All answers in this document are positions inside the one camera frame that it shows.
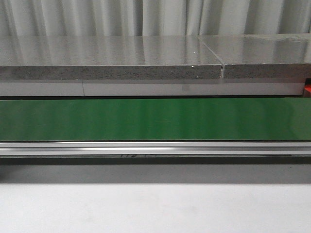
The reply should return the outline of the green conveyor belt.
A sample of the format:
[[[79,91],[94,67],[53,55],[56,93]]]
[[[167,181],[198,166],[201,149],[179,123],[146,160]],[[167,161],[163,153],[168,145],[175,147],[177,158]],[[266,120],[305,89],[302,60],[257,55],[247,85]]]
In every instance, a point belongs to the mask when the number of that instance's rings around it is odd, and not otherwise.
[[[3,100],[2,141],[310,140],[309,98]]]

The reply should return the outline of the grey stone slab left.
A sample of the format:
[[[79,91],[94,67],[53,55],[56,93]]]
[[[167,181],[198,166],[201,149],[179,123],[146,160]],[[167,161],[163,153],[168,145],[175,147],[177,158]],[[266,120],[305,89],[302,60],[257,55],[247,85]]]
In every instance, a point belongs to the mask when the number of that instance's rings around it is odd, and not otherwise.
[[[195,36],[2,36],[3,80],[213,80],[221,62]]]

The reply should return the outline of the grey stone slab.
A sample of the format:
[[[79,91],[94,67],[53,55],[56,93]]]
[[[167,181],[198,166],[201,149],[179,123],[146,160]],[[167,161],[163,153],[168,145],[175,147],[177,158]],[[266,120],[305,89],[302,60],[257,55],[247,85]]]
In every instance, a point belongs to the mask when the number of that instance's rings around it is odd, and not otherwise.
[[[195,36],[2,36],[3,80],[213,80],[221,62]]]
[[[220,59],[225,79],[286,79],[311,76],[310,34],[201,35]]]

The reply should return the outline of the grey stone slab right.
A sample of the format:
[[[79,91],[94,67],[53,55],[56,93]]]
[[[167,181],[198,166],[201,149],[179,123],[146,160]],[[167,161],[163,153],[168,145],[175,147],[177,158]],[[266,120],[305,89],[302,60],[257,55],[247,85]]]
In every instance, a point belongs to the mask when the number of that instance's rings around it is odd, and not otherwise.
[[[311,76],[310,34],[201,35],[220,59],[225,79],[286,79]]]

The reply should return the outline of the red plastic tray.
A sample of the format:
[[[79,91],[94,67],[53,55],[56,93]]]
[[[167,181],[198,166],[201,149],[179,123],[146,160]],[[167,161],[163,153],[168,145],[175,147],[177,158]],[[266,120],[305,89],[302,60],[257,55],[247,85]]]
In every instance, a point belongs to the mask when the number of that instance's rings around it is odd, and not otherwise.
[[[306,84],[304,87],[303,97],[311,97],[311,84]]]

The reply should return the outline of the grey pleated curtain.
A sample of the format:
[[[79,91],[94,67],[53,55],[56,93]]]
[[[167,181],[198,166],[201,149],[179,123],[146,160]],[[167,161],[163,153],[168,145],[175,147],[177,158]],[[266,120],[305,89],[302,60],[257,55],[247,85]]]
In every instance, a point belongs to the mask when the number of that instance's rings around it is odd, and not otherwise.
[[[308,0],[3,0],[1,35],[309,33]]]

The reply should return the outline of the aluminium conveyor frame rail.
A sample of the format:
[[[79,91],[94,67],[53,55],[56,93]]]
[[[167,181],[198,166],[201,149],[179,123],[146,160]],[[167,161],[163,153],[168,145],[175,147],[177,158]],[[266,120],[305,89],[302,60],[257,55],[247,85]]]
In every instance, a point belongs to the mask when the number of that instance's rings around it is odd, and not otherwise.
[[[302,156],[308,141],[2,142],[1,158],[183,158]]]

